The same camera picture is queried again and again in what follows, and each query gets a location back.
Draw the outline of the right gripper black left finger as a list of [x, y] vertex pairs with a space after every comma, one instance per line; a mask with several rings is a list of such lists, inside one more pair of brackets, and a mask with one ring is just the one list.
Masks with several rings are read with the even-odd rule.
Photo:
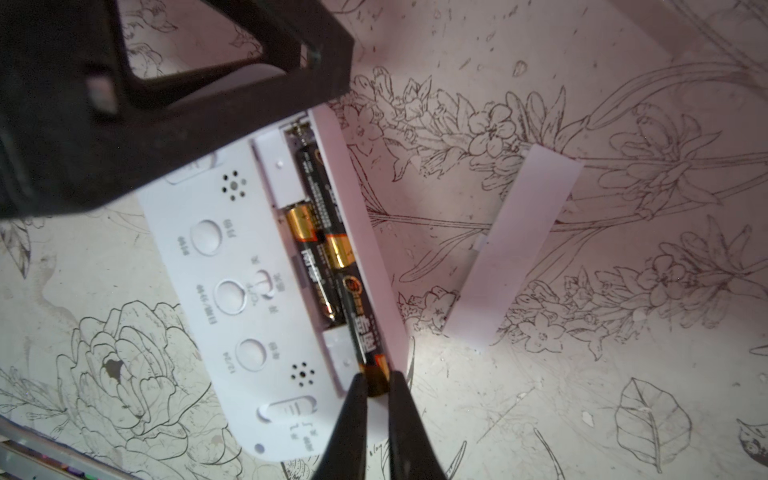
[[367, 381], [354, 376], [313, 479], [362, 480], [366, 472]]

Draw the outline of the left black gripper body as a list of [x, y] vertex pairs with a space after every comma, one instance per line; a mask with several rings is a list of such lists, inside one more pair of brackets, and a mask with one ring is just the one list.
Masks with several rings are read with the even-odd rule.
[[120, 119], [113, 1], [1, 4], [1, 216], [80, 213], [131, 192], [107, 137]]

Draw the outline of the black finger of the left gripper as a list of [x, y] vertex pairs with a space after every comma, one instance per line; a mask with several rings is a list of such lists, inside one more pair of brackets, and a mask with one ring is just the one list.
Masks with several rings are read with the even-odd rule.
[[350, 89], [354, 38], [319, 1], [212, 1], [287, 73], [201, 95], [237, 64], [152, 80], [130, 68], [119, 9], [110, 15], [117, 119], [107, 127], [107, 199], [123, 195], [261, 127]]
[[295, 23], [269, 1], [112, 1], [115, 67], [104, 108], [303, 111], [312, 67]]

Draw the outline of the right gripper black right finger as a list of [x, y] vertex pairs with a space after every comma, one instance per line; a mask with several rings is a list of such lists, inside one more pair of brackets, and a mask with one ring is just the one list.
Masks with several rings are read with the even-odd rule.
[[441, 479], [441, 468], [411, 395], [400, 371], [390, 374], [389, 391], [390, 478], [395, 480]]

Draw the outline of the white digital alarm clock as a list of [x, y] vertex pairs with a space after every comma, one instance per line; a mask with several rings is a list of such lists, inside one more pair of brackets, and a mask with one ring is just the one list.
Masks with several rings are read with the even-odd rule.
[[295, 161], [316, 143], [389, 367], [408, 340], [341, 125], [320, 105], [140, 189], [138, 198], [229, 429], [249, 454], [321, 454], [359, 363], [347, 321], [329, 328], [285, 211], [311, 202]]

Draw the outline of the black gold AAA battery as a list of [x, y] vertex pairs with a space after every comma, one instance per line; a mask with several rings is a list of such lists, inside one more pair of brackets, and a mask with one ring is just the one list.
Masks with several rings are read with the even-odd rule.
[[332, 282], [312, 206], [308, 202], [297, 203], [287, 208], [285, 216], [320, 313], [329, 328], [343, 325], [346, 319]]
[[350, 267], [356, 258], [318, 145], [301, 146], [295, 153], [295, 161], [325, 236], [331, 265], [336, 269]]
[[367, 381], [367, 395], [382, 396], [389, 392], [390, 368], [376, 316], [357, 266], [353, 264], [336, 270], [334, 285], [350, 325], [360, 371]]

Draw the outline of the white battery cover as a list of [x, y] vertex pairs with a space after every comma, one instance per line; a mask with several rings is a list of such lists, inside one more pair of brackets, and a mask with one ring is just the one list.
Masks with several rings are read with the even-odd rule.
[[531, 147], [447, 316], [444, 335], [476, 350], [492, 343], [583, 167]]

